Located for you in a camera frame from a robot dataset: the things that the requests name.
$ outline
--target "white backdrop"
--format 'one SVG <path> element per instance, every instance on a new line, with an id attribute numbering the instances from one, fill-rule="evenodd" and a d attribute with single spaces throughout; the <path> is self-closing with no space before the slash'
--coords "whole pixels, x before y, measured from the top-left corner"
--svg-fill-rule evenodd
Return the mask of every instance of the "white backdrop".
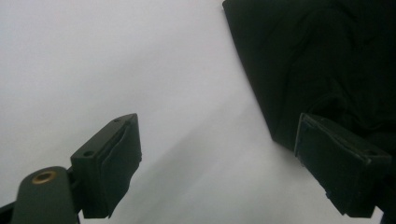
<path id="1" fill-rule="evenodd" d="M 111 219 L 379 223 L 342 217 L 274 143 L 220 0 L 1 1 L 0 205 L 112 119 L 139 116 L 143 161 Z"/>

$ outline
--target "screw hole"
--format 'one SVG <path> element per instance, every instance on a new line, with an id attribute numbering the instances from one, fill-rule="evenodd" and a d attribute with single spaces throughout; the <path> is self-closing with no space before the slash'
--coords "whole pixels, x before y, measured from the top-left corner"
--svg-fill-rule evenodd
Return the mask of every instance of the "screw hole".
<path id="1" fill-rule="evenodd" d="M 54 179 L 56 176 L 56 172 L 54 171 L 45 171 L 39 175 L 36 175 L 33 180 L 32 183 L 34 184 L 44 184 L 47 183 L 49 181 L 51 181 L 52 179 Z"/>
<path id="2" fill-rule="evenodd" d="M 91 155 L 93 155 L 93 152 L 92 151 L 86 151 L 86 152 L 84 152 L 84 154 L 83 154 L 85 157 L 90 157 Z"/>

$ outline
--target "black fabric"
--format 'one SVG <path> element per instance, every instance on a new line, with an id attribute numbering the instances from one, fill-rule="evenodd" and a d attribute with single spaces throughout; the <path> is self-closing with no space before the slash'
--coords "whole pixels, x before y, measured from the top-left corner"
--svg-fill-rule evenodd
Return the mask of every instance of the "black fabric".
<path id="1" fill-rule="evenodd" d="M 226 0 L 223 7 L 275 141 L 293 149 L 307 112 L 396 155 L 395 0 Z"/>

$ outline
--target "dark cloth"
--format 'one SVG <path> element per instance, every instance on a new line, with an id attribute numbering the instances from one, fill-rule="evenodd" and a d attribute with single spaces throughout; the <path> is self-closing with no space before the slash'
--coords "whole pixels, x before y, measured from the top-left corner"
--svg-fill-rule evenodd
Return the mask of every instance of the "dark cloth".
<path id="1" fill-rule="evenodd" d="M 302 112 L 396 155 L 395 0 L 226 0 L 236 49 L 275 141 Z"/>

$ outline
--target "gray background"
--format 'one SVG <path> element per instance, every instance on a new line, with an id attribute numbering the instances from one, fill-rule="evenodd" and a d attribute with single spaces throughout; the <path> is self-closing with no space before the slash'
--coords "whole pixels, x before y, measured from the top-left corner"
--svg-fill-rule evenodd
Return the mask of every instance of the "gray background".
<path id="1" fill-rule="evenodd" d="M 342 217 L 274 143 L 220 0 L 1 1 L 0 204 L 110 120 L 137 113 L 143 162 L 111 219 L 379 223 Z"/>

